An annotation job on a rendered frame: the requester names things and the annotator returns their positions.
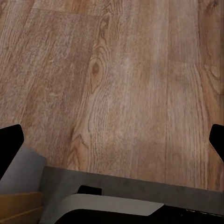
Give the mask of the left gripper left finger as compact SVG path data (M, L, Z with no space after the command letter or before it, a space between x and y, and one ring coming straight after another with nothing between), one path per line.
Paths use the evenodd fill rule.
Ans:
M0 129L0 180L24 142L21 125Z

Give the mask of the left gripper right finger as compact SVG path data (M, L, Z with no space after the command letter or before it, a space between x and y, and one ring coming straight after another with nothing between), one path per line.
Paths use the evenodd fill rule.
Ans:
M224 126L214 124L210 132L209 140L224 162Z

